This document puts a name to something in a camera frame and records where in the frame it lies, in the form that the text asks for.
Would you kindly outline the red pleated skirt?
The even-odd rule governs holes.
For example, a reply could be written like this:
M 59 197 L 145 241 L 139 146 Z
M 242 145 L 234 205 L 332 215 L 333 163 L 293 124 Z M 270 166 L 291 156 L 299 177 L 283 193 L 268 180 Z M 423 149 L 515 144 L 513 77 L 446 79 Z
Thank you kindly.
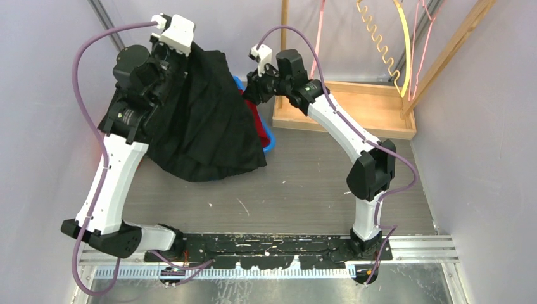
M 267 132 L 265 131 L 265 127 L 264 127 L 263 122 L 261 121 L 257 107 L 251 101 L 246 100 L 245 103 L 246 103 L 246 106 L 252 112 L 254 123 L 255 123 L 255 129 L 257 131 L 258 137 L 260 138 L 262 147 L 265 148 L 270 144 L 270 138 L 267 135 Z

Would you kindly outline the black garment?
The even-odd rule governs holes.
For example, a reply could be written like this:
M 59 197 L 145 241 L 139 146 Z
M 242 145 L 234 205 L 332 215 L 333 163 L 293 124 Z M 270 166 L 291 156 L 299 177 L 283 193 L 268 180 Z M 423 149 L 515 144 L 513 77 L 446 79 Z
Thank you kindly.
M 191 45 L 187 78 L 163 139 L 146 156 L 188 182 L 217 181 L 267 165 L 263 148 L 240 147 L 230 127 L 233 101 L 244 105 L 226 55 Z

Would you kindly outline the pink plastic hanger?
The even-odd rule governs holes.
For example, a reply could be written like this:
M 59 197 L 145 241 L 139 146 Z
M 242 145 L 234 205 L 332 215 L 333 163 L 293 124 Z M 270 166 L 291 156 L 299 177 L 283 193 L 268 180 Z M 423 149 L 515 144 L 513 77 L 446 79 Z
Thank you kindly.
M 325 3 L 326 3 L 326 0 L 321 0 L 320 2 L 319 22 L 318 22 L 317 35 L 316 35 L 316 40 L 315 40 L 315 49 L 314 49 L 316 56 L 319 55 L 320 40 L 322 37 L 322 29 L 323 29 L 323 22 L 324 22 Z M 317 62 L 316 60 L 313 60 L 312 66 L 310 69 L 311 79 L 314 77 L 316 69 L 317 69 Z

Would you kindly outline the wooden hanger with metal hook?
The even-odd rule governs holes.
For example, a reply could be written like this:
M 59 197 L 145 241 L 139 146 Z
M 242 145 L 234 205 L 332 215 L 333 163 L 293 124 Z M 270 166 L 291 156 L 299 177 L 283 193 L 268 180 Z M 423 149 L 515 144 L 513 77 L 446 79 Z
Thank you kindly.
M 393 0 L 393 4 L 397 10 L 398 18 L 401 22 L 403 31 L 403 42 L 405 45 L 405 58 L 407 60 L 411 57 L 411 43 L 410 43 L 410 31 L 406 14 L 403 10 L 401 1 Z M 357 11 L 361 16 L 362 21 L 365 24 L 366 31 L 370 34 L 372 42 L 375 44 L 377 52 L 381 55 L 383 63 L 386 65 L 387 72 L 392 78 L 392 83 L 400 95 L 401 98 L 405 97 L 408 92 L 410 83 L 410 72 L 405 72 L 403 77 L 403 84 L 398 85 L 398 81 L 401 77 L 400 68 L 396 68 L 396 62 L 393 57 L 388 56 L 389 47 L 384 43 L 384 37 L 378 32 L 378 26 L 374 22 L 374 17 L 369 12 L 369 7 L 362 4 L 362 1 L 356 1 Z

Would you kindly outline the pink wire hanger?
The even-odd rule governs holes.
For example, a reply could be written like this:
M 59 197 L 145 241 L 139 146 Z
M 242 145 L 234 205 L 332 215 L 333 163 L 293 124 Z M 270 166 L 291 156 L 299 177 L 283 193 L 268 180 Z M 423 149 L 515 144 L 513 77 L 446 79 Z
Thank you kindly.
M 439 0 L 417 1 L 416 3 L 414 24 L 411 27 L 410 61 L 407 65 L 407 70 L 410 72 L 407 97 L 408 102 L 413 101 L 417 95 L 420 74 L 426 58 L 429 37 L 432 33 L 433 24 L 437 18 L 438 11 L 441 9 L 442 5 L 443 1 Z

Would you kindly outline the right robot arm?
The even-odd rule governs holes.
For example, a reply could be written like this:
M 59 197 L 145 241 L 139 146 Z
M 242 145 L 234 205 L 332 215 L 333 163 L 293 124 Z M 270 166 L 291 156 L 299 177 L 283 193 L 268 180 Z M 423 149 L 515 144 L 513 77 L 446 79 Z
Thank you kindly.
M 247 75 L 244 98 L 259 105 L 284 96 L 291 106 L 325 128 L 350 158 L 353 166 L 346 183 L 356 198 L 356 208 L 348 244 L 356 258 L 369 259 L 382 238 L 380 200 L 395 176 L 395 144 L 366 131 L 319 79 L 309 78 L 297 50 L 277 53 L 276 66 L 271 64 L 272 50 L 264 44 L 252 47 L 249 57 L 257 68 Z

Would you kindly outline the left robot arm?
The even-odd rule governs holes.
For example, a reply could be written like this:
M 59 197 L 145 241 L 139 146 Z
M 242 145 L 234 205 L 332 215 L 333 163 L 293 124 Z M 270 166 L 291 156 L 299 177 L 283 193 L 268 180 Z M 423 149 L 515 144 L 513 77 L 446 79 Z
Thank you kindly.
M 105 153 L 86 202 L 62 233 L 117 258 L 159 251 L 171 262 L 185 252 L 183 234 L 169 225 L 126 222 L 123 207 L 143 156 L 163 139 L 187 78 L 191 45 L 154 42 L 121 50 L 115 93 L 98 126 Z

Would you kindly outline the blue plastic bin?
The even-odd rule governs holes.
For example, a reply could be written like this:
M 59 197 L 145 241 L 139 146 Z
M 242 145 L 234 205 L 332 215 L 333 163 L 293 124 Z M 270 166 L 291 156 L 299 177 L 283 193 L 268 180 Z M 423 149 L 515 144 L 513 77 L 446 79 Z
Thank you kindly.
M 276 144 L 275 136 L 268 124 L 262 118 L 256 104 L 248 99 L 244 99 L 244 105 L 238 106 L 236 101 L 234 104 L 230 127 L 235 133 L 240 147 L 249 150 L 263 148 L 264 153 L 273 150 Z

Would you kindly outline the wooden rack base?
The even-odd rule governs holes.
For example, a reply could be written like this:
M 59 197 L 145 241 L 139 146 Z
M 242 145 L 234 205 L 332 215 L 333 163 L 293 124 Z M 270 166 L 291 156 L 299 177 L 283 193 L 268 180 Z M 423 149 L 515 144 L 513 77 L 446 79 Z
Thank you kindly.
M 362 127 L 377 137 L 411 140 L 417 133 L 414 114 L 402 118 L 403 99 L 396 89 L 381 84 L 326 82 L 335 100 Z M 284 129 L 323 132 L 325 129 L 290 105 L 288 98 L 276 97 L 272 125 Z

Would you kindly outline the wooden rack post left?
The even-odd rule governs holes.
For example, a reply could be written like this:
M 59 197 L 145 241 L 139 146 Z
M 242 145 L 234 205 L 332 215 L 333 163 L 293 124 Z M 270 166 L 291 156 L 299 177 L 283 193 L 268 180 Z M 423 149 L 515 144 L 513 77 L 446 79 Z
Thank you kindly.
M 288 10 L 289 10 L 289 1 L 288 0 L 282 0 L 281 1 L 281 25 L 287 25 L 288 23 Z M 285 29 L 282 29 L 280 32 L 280 50 L 285 50 L 287 45 L 287 32 Z M 281 109 L 282 108 L 282 98 L 276 97 L 275 98 L 275 105 L 274 109 Z

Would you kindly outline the wooden rack post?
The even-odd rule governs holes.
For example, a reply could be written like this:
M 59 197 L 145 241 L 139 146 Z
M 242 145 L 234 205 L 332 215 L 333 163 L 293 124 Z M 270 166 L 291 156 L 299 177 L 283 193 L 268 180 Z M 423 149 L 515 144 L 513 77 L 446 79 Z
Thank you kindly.
M 434 81 L 439 77 L 442 71 L 448 66 L 449 62 L 456 55 L 459 49 L 464 45 L 466 40 L 471 36 L 473 31 L 481 23 L 488 11 L 496 4 L 496 0 L 479 0 L 476 1 L 472 9 L 464 18 L 458 29 L 452 35 L 442 52 L 435 59 L 430 69 L 425 74 L 421 86 L 416 89 L 415 96 L 410 102 L 403 105 L 400 116 L 407 118 L 424 97 L 427 90 L 432 86 Z
M 288 0 L 282 0 L 281 1 L 281 25 L 287 25 L 288 23 L 288 10 L 289 10 L 289 1 Z M 287 45 L 287 32 L 285 29 L 282 29 L 280 32 L 280 50 L 285 50 Z M 282 98 L 276 97 L 275 98 L 275 105 L 274 109 L 281 109 L 282 108 Z

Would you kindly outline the aluminium frame rail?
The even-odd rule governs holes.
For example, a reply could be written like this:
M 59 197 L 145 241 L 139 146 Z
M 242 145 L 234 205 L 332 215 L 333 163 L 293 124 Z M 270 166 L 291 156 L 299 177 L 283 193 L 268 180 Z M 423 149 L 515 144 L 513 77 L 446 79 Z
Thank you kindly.
M 90 7 L 96 14 L 99 22 L 105 30 L 115 27 L 111 17 L 109 16 L 106 8 L 104 7 L 102 0 L 87 0 L 87 2 L 89 3 Z M 109 38 L 117 51 L 121 51 L 125 47 L 125 44 L 119 33 L 110 34 Z

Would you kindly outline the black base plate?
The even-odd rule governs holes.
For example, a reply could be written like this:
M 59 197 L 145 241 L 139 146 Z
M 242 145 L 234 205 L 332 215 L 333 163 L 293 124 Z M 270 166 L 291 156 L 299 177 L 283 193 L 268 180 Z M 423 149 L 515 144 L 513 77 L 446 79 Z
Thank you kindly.
M 355 262 L 392 260 L 389 243 L 375 241 L 362 249 L 356 237 L 339 234 L 185 234 L 179 251 L 165 253 L 174 264 L 189 266 L 212 260 L 215 269 L 343 269 Z

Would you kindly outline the wooden rack post right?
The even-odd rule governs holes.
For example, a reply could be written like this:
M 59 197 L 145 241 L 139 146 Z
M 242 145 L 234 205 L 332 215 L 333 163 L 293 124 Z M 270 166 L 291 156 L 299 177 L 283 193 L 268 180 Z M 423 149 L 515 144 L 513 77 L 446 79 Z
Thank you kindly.
M 425 74 L 421 86 L 416 89 L 415 96 L 410 102 L 403 105 L 400 116 L 407 118 L 424 97 L 427 90 L 432 86 L 434 81 L 439 77 L 442 71 L 448 66 L 449 62 L 456 55 L 459 49 L 464 45 L 466 40 L 471 36 L 473 31 L 481 23 L 488 11 L 496 4 L 496 0 L 479 0 L 476 1 L 472 9 L 464 18 L 458 29 L 452 35 L 442 52 L 435 59 L 430 69 Z

